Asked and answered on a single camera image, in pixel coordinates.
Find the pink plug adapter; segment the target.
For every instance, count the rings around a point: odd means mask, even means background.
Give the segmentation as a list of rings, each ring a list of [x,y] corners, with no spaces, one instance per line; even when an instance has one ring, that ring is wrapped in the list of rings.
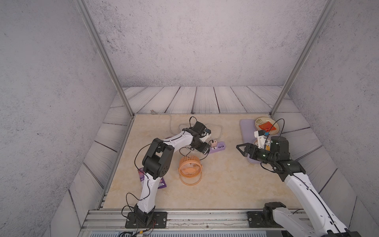
[[[216,140],[211,140],[210,141],[210,146],[211,148],[215,148],[217,146],[218,142]]]

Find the purple power strip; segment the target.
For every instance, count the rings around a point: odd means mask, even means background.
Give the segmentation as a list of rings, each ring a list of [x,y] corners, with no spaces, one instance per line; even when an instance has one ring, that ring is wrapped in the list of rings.
[[[210,148],[209,154],[221,152],[221,151],[224,151],[225,149],[226,149],[226,144],[221,141],[221,142],[218,142],[216,146]]]

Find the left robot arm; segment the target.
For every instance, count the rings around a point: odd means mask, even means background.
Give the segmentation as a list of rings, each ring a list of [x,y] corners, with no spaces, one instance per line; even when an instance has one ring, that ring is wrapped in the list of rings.
[[[210,136],[211,130],[202,125],[200,129],[184,128],[170,138],[153,140],[142,161],[144,182],[141,196],[133,208],[133,213],[139,221],[145,224],[151,222],[159,183],[169,171],[174,153],[183,147],[191,146],[202,154],[207,154],[210,145],[206,140]]]

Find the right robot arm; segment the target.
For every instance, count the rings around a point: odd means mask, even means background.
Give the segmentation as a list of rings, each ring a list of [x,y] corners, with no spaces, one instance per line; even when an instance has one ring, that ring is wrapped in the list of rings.
[[[311,222],[310,226],[307,225],[281,202],[268,202],[261,214],[263,225],[284,228],[293,237],[360,235],[357,231],[349,230],[315,191],[306,170],[298,161],[290,158],[289,142],[285,137],[273,136],[270,139],[270,150],[252,143],[240,144],[236,148],[244,157],[269,164],[272,172],[278,174],[281,181],[294,193]]]

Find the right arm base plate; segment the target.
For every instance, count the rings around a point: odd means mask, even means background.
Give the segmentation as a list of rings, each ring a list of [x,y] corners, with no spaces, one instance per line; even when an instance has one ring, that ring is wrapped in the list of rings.
[[[264,211],[247,212],[247,220],[249,228],[282,228],[270,214],[266,214]]]

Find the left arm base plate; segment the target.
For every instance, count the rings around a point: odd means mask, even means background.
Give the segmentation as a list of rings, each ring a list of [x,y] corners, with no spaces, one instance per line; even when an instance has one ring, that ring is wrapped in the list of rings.
[[[165,229],[167,225],[167,212],[154,211],[149,214],[136,215],[129,212],[127,215],[126,229]]]

